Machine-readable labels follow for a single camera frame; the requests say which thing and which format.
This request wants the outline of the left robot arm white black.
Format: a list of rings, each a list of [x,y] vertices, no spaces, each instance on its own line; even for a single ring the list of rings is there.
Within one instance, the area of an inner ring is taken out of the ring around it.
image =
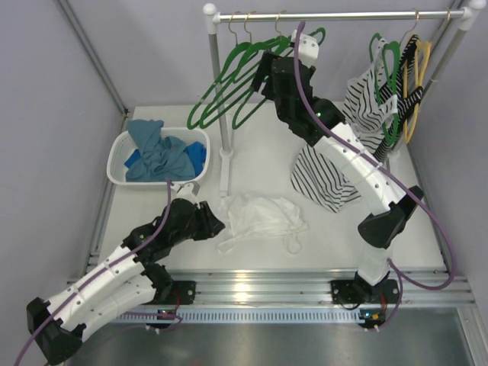
[[[174,281],[160,260],[180,243],[214,238],[225,225],[207,202],[176,198],[161,215],[130,231],[94,270],[48,299],[27,306],[27,329],[50,365],[71,358],[95,332],[134,307],[163,303]]]

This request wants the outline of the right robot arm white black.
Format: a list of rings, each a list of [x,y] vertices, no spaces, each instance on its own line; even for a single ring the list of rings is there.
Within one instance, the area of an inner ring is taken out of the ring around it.
[[[336,303],[373,303],[387,295],[392,282],[389,259],[393,240],[404,230],[423,198],[418,186],[403,195],[395,192],[391,178],[368,152],[339,110],[328,100],[314,97],[310,78],[315,69],[295,57],[264,52],[251,89],[274,103],[278,119],[306,142],[318,156],[332,163],[364,199],[370,213],[358,224],[365,248],[353,279],[332,287]]]

